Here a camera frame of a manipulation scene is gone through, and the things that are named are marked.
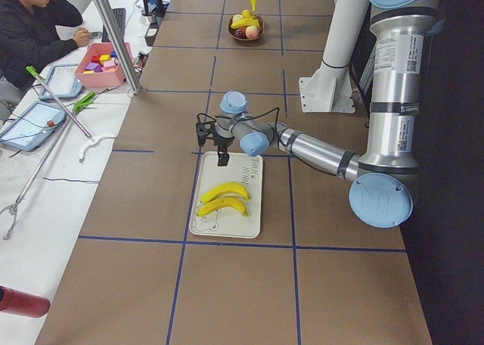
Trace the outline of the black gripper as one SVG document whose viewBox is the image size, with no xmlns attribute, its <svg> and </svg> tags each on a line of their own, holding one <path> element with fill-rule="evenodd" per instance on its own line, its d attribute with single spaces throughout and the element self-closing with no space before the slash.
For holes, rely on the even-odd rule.
<svg viewBox="0 0 484 345">
<path fill-rule="evenodd" d="M 232 145 L 233 138 L 224 137 L 220 135 L 216 129 L 214 129 L 212 133 L 212 140 L 213 140 L 213 145 L 217 147 L 217 157 L 218 157 L 217 166 L 219 167 L 227 166 L 228 161 L 230 159 L 228 148 Z"/>
</svg>

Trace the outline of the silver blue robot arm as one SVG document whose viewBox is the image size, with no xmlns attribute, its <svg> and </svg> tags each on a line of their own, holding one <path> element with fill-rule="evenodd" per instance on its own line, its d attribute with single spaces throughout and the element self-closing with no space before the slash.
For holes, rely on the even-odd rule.
<svg viewBox="0 0 484 345">
<path fill-rule="evenodd" d="M 363 155 L 335 147 L 283 123 L 258 123 L 240 92 L 228 92 L 221 113 L 198 123 L 199 142 L 211 138 L 219 164 L 238 141 L 250 156 L 272 145 L 322 171 L 351 182 L 349 203 L 368 225 L 392 228 L 408 219 L 417 200 L 418 164 L 411 153 L 419 111 L 424 40 L 444 25 L 444 0 L 335 0 L 321 66 L 299 81 L 304 112 L 339 112 L 340 91 L 364 20 L 375 35 L 367 149 Z"/>
</svg>

